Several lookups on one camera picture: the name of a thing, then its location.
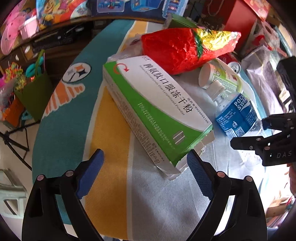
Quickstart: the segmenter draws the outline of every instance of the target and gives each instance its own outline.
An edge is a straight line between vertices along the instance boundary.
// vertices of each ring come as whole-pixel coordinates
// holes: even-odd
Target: table
[[[156,31],[161,25],[116,20],[106,27],[74,60],[45,110],[33,150],[33,181],[39,174],[62,175],[88,160],[97,148],[105,162],[89,194],[85,210],[100,234],[126,240],[186,240],[202,217],[209,199],[204,197],[189,169],[169,181],[154,166],[102,81],[107,57],[125,48],[136,33]],[[216,170],[233,178],[253,177],[269,206],[269,172],[261,164],[247,165],[215,122],[215,105],[197,86],[196,73],[174,76],[213,122],[216,140],[201,155]],[[64,223],[70,223],[57,197]],[[229,217],[233,198],[217,232]]]

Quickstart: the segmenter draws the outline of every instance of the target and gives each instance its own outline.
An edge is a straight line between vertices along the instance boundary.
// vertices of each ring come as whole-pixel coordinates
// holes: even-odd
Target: blue gripper pad
[[[198,184],[200,187],[200,190],[202,191],[202,194],[209,198],[211,201],[214,197],[213,188],[212,188],[212,182],[207,176],[207,173],[203,169],[203,167],[200,165],[198,159],[196,158],[193,151],[190,151],[187,154],[187,164]]]
[[[78,182],[76,196],[79,199],[82,199],[83,196],[87,195],[91,189],[91,186],[104,163],[104,152],[100,149],[96,150],[90,160],[92,160],[92,162]]]

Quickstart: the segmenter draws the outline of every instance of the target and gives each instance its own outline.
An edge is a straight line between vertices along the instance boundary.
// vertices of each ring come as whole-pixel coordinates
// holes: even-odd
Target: yellow stripe
[[[100,234],[127,239],[126,179],[131,129],[105,88],[94,126],[90,156],[104,151],[104,164],[89,194],[86,213]]]
[[[133,29],[129,32],[126,39],[133,38],[136,36],[136,34],[145,34],[147,25],[148,25],[148,22],[136,21],[133,26]],[[125,48],[126,48],[126,44],[123,45],[121,51],[124,51]]]

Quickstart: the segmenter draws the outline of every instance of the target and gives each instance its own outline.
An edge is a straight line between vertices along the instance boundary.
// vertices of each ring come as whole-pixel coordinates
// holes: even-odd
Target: green bag
[[[53,93],[53,86],[46,70],[43,74],[38,75],[38,63],[43,53],[42,49],[35,64],[35,80],[28,83],[22,92],[15,90],[15,95],[36,121],[41,120]]]

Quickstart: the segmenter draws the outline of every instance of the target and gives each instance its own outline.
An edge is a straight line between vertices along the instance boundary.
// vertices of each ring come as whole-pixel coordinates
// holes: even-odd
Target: pink plate
[[[20,10],[25,5],[26,1],[27,0],[22,0],[21,2],[18,3],[18,5],[16,5],[14,7],[14,9],[10,12],[10,14],[8,15],[8,17],[6,18],[4,24],[11,22],[12,20],[14,20],[18,16]]]
[[[8,28],[5,28],[1,39],[1,50],[4,55],[9,55],[12,50],[13,44],[15,43],[15,39],[8,40],[7,30]]]
[[[7,38],[8,40],[16,39],[18,36],[19,29],[23,26],[26,17],[16,17],[12,22],[8,23],[7,28]]]
[[[17,15],[18,17],[26,17],[27,16],[27,13],[26,12],[23,12],[23,11],[21,11],[21,12],[19,12],[18,13],[18,15]]]

